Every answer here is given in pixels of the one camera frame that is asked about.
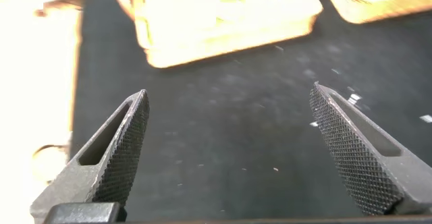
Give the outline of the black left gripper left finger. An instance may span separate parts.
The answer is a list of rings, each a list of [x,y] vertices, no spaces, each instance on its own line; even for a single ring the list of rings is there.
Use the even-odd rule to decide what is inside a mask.
[[[30,206],[35,223],[68,202],[116,202],[132,189],[149,119],[145,90],[129,96]]]

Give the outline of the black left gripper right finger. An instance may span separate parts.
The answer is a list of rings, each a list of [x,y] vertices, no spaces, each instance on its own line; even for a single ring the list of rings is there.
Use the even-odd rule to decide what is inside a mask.
[[[364,214],[431,213],[428,164],[318,82],[310,107],[343,184]]]

